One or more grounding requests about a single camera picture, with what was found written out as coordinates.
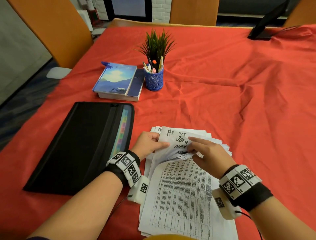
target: red tablecloth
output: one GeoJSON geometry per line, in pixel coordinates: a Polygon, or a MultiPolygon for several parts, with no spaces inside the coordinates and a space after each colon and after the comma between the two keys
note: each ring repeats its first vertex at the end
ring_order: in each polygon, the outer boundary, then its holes
{"type": "MultiPolygon", "coordinates": [[[[69,199],[27,193],[22,187],[73,103],[108,101],[91,90],[104,69],[100,62],[141,67],[146,58],[133,48],[150,30],[107,29],[0,153],[1,239],[23,239],[69,199]]],[[[271,41],[251,41],[246,38],[250,30],[242,28],[165,30],[176,50],[165,59],[163,89],[143,88],[133,103],[131,146],[152,126],[205,129],[231,146],[237,163],[250,167],[316,230],[316,25],[280,33],[271,41]]],[[[126,195],[127,189],[119,201],[126,195]]],[[[139,205],[125,201],[101,239],[140,239],[138,216],[139,205]]],[[[259,239],[246,217],[236,225],[240,239],[259,239]]]]}

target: hand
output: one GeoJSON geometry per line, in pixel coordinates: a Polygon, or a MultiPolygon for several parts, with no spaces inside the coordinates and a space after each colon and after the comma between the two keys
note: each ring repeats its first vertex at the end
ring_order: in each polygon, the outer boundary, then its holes
{"type": "Polygon", "coordinates": [[[217,179],[221,179],[224,173],[236,164],[234,159],[216,143],[196,137],[188,137],[192,143],[188,146],[188,152],[198,151],[204,155],[200,158],[194,155],[193,161],[203,170],[217,179]]]}
{"type": "Polygon", "coordinates": [[[168,142],[158,142],[159,136],[159,133],[155,132],[142,132],[131,151],[143,160],[153,151],[169,147],[168,142]]]}

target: left hand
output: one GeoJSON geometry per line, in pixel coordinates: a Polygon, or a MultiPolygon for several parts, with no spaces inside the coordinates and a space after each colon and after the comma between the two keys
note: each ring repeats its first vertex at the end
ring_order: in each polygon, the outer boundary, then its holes
{"type": "Polygon", "coordinates": [[[168,142],[158,142],[159,136],[155,132],[142,132],[131,151],[143,160],[153,151],[169,147],[168,142]]]}

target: blue pen holder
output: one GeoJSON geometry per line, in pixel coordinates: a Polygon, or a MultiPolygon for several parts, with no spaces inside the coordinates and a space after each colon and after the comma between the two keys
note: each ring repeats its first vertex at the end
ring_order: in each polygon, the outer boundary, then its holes
{"type": "Polygon", "coordinates": [[[163,70],[159,73],[148,73],[145,70],[146,88],[151,91],[158,91],[163,87],[163,70]]]}

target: chair backrest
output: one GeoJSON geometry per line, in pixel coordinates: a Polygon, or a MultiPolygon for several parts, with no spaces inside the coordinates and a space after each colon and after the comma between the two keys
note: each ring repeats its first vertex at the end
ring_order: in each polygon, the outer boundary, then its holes
{"type": "Polygon", "coordinates": [[[216,26],[219,0],[172,0],[170,23],[216,26]]]}
{"type": "Polygon", "coordinates": [[[69,0],[7,0],[60,67],[73,68],[92,46],[91,33],[69,0]]]}
{"type": "Polygon", "coordinates": [[[286,20],[284,27],[316,23],[316,0],[301,0],[286,20]]]}

